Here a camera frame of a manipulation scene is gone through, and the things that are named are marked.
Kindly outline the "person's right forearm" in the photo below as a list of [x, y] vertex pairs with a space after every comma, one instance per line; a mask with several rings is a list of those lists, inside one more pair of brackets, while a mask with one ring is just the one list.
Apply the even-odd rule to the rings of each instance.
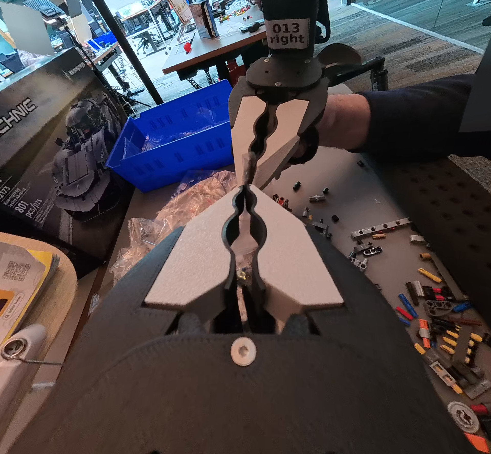
[[459, 132], [477, 74], [440, 78], [390, 91], [366, 91], [370, 125], [352, 152], [402, 160], [455, 155], [490, 160], [490, 126]]

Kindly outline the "red bag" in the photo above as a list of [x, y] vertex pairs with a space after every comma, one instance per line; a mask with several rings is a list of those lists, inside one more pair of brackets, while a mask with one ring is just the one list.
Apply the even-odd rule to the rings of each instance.
[[230, 59], [226, 61], [228, 73], [229, 73], [229, 82], [232, 87], [234, 87], [238, 80], [246, 75], [246, 67], [244, 64], [238, 65], [236, 59]]

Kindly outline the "black office chair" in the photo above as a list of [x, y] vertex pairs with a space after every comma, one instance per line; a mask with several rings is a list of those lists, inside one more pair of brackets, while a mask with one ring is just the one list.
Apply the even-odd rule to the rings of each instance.
[[330, 38], [330, 32], [328, 0], [318, 0], [315, 44], [327, 42]]

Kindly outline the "brown office desk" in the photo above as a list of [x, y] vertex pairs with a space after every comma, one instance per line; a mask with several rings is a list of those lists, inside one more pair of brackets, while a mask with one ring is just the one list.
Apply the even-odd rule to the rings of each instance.
[[[256, 42], [262, 43], [266, 37], [264, 26], [253, 33], [243, 33], [241, 28], [263, 19], [263, 13], [254, 8], [249, 9], [246, 15], [250, 15], [251, 18], [243, 21], [243, 15], [232, 16], [224, 23], [218, 23], [219, 37], [216, 39], [202, 39], [197, 31], [183, 35], [181, 41], [174, 37], [170, 42], [170, 51], [163, 62], [163, 74], [187, 69], [199, 70], [207, 63], [214, 65], [217, 60], [225, 60], [227, 55], [238, 53], [246, 46]], [[189, 54], [186, 54], [183, 49], [187, 41], [192, 43], [192, 51]]]

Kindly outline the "black sign stand pole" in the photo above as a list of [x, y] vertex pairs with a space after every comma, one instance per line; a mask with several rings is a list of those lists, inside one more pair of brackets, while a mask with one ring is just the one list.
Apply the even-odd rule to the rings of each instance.
[[92, 0], [92, 1], [95, 4], [96, 8], [98, 9], [101, 17], [104, 19], [104, 21], [107, 23], [109, 29], [111, 30], [111, 32], [116, 37], [116, 40], [117, 40], [119, 46], [121, 47], [121, 49], [125, 53], [129, 62], [131, 63], [134, 70], [138, 74], [141, 82], [144, 84], [145, 88], [148, 90], [152, 99], [155, 101], [156, 105], [163, 104], [163, 99], [162, 99], [161, 95], [159, 94], [158, 90], [156, 89], [156, 87], [152, 83], [150, 77], [148, 76], [147, 72], [145, 71], [144, 67], [142, 66], [142, 64], [141, 64], [140, 60], [138, 59], [136, 53], [134, 52], [132, 46], [128, 42], [128, 40], [126, 38], [126, 34], [121, 29], [121, 26], [119, 25], [119, 23], [116, 21], [116, 19], [112, 15], [112, 12], [108, 8], [105, 1], [104, 0]]

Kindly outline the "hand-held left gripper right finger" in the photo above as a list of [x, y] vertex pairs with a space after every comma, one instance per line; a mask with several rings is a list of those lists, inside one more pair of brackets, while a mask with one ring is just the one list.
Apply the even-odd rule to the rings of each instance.
[[340, 308], [344, 300], [305, 225], [255, 186], [248, 187], [253, 275], [260, 305], [286, 324], [293, 315]]

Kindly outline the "blue storage bin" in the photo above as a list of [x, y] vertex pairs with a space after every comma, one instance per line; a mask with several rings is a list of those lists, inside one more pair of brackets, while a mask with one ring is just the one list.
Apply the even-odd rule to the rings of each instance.
[[226, 80], [150, 108], [133, 119], [145, 134], [155, 131], [199, 130], [229, 122], [228, 100], [232, 87]]
[[147, 125], [129, 119], [106, 166], [145, 193], [180, 181], [187, 171], [211, 171], [233, 164], [228, 121], [143, 150], [151, 136]]

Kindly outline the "dark lego set box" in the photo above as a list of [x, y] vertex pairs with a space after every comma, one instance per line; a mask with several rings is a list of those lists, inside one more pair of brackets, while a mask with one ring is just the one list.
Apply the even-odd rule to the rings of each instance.
[[1, 83], [1, 231], [104, 263], [132, 195], [107, 166], [127, 115], [76, 48]]

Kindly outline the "small clear lego bag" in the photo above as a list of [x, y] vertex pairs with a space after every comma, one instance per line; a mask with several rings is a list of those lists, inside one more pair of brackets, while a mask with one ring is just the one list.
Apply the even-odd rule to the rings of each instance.
[[266, 288], [259, 276], [259, 249], [266, 227], [255, 213], [257, 198], [252, 192], [256, 155], [242, 155], [242, 175], [231, 198], [232, 216], [224, 226], [224, 241], [230, 251], [230, 275], [226, 282], [227, 305], [231, 306], [233, 331], [265, 334], [274, 330], [274, 319], [265, 310]]

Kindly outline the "person's right hand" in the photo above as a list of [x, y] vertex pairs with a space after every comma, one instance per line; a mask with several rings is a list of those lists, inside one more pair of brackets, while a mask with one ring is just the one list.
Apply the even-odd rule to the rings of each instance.
[[370, 105], [364, 95], [328, 95], [322, 119], [317, 123], [319, 146], [357, 150], [367, 140]]

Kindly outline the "long light grey lego beam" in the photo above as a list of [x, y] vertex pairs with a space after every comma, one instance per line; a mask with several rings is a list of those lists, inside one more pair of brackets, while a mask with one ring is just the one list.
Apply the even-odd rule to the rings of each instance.
[[351, 233], [351, 239], [357, 240], [358, 238], [372, 236], [374, 234], [386, 233], [387, 231], [394, 231], [398, 228], [410, 226], [412, 224], [411, 218], [397, 219], [392, 222], [384, 224], [372, 225], [371, 227], [355, 230]]

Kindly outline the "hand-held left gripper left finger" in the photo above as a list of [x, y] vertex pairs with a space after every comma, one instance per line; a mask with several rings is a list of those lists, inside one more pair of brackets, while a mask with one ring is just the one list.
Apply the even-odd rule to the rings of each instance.
[[242, 186], [212, 204], [182, 229], [148, 291], [153, 309], [193, 313], [215, 332], [242, 332], [236, 256]]

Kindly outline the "crumpled clear lego bag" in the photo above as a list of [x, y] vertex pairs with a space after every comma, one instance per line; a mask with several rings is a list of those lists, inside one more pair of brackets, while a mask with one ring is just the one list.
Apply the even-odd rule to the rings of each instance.
[[200, 215], [236, 186], [236, 175], [230, 170], [188, 171], [156, 219], [166, 222], [173, 231]]

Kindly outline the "yellow-edged instruction booklet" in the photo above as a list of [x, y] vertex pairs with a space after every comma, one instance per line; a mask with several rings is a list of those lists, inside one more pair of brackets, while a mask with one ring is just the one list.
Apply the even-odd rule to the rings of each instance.
[[27, 249], [27, 251], [38, 262], [41, 262], [45, 266], [45, 270], [43, 271], [38, 281], [37, 287], [26, 305], [26, 309], [30, 309], [40, 299], [42, 294], [51, 284], [52, 278], [54, 277], [58, 269], [59, 255], [49, 251], [40, 251], [33, 249]]

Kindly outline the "pile of loose lego pieces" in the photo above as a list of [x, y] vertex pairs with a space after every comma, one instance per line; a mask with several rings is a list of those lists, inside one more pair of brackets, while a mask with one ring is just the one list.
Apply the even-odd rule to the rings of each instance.
[[458, 335], [467, 338], [467, 348], [479, 351], [476, 335], [482, 335], [481, 326], [461, 324], [457, 320], [482, 319], [470, 309], [453, 312], [463, 304], [464, 295], [432, 252], [426, 237], [416, 225], [398, 228], [386, 233], [351, 239], [355, 230], [409, 218], [384, 185], [370, 164], [347, 153], [334, 151], [327, 158], [296, 166], [283, 172], [279, 181], [266, 189], [274, 199], [289, 200], [289, 209], [297, 216], [306, 214], [303, 221], [323, 220], [333, 233], [333, 245], [344, 254], [359, 260], [368, 258], [364, 273], [378, 288], [391, 308], [391, 315], [401, 322], [412, 343], [417, 343], [409, 354], [418, 357], [429, 374], [433, 387], [444, 401], [469, 402], [466, 394], [455, 393], [439, 376], [453, 378], [457, 388], [466, 381], [456, 377], [452, 366], [453, 351]]

